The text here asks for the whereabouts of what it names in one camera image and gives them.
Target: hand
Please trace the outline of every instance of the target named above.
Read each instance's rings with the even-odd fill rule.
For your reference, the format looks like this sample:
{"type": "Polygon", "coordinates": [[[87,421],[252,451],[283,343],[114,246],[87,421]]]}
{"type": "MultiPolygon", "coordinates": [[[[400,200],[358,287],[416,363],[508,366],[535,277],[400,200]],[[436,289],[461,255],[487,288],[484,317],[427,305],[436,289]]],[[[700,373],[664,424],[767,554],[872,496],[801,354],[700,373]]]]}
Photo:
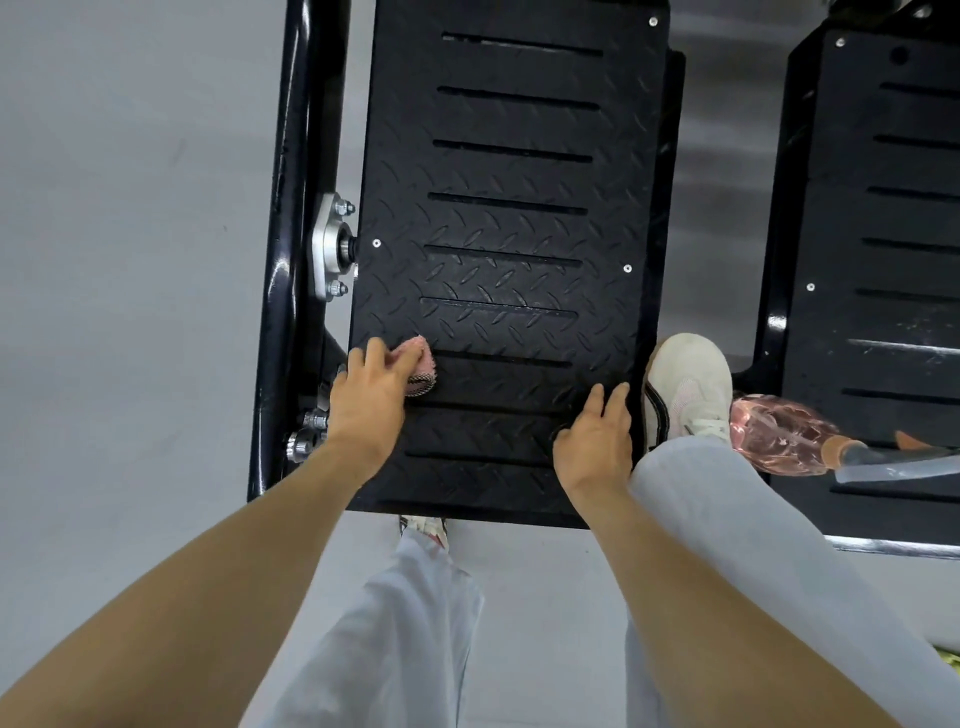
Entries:
{"type": "Polygon", "coordinates": [[[633,467],[628,392],[626,382],[616,387],[605,410],[603,384],[594,384],[584,411],[553,444],[553,467],[577,510],[600,492],[626,492],[633,467]]]}
{"type": "Polygon", "coordinates": [[[325,447],[343,448],[356,461],[363,482],[376,475],[394,451],[403,426],[403,397],[422,350],[409,349],[387,366],[382,339],[367,343],[367,353],[353,349],[347,370],[330,390],[330,426],[325,447]]]}

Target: yellow-green object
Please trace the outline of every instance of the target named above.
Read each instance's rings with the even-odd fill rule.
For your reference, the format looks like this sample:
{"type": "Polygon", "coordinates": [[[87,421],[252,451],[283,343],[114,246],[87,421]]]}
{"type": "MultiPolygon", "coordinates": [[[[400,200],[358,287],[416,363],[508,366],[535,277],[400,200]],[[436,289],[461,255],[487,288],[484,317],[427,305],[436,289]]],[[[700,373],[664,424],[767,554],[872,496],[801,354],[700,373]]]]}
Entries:
{"type": "Polygon", "coordinates": [[[945,649],[940,649],[939,647],[937,648],[937,652],[944,658],[944,662],[955,669],[957,674],[960,675],[960,655],[954,655],[952,652],[947,652],[945,649]]]}

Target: pink cloth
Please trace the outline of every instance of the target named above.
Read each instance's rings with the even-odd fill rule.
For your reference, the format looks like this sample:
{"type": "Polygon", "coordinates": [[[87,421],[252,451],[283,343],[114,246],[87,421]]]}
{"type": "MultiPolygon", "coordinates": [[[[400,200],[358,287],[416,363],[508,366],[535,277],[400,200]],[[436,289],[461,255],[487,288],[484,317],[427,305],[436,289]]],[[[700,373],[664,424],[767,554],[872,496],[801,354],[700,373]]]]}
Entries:
{"type": "Polygon", "coordinates": [[[420,349],[422,355],[417,362],[417,368],[407,379],[407,397],[419,397],[425,395],[437,383],[437,364],[433,360],[433,353],[430,351],[430,345],[422,336],[414,336],[400,344],[396,349],[387,354],[387,366],[394,364],[400,355],[408,349],[420,349]]]}

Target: person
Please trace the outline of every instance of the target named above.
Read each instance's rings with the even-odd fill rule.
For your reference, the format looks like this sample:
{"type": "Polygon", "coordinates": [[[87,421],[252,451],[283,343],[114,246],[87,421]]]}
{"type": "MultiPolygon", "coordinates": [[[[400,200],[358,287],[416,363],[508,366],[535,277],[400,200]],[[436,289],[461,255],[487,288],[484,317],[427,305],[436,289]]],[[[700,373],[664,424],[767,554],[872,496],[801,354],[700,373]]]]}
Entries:
{"type": "MultiPolygon", "coordinates": [[[[0,698],[0,725],[235,726],[337,519],[394,448],[419,354],[386,354],[378,339],[350,352],[325,445],[63,640],[0,698]]],[[[659,347],[635,469],[627,392],[594,386],[554,461],[629,606],[629,725],[955,725],[956,676],[731,449],[723,354],[692,334],[659,347]]],[[[456,725],[482,596],[443,522],[405,523],[396,562],[269,725],[456,725]]]]}

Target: round hole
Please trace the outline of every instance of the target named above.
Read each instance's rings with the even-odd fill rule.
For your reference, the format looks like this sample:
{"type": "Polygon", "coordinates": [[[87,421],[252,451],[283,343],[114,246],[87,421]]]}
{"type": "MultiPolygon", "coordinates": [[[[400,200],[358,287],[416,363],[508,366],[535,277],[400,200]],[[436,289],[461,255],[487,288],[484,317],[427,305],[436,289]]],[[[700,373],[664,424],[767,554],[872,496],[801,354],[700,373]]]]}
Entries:
{"type": "Polygon", "coordinates": [[[890,62],[893,65],[904,65],[910,60],[910,51],[902,45],[898,45],[890,51],[890,62]]]}

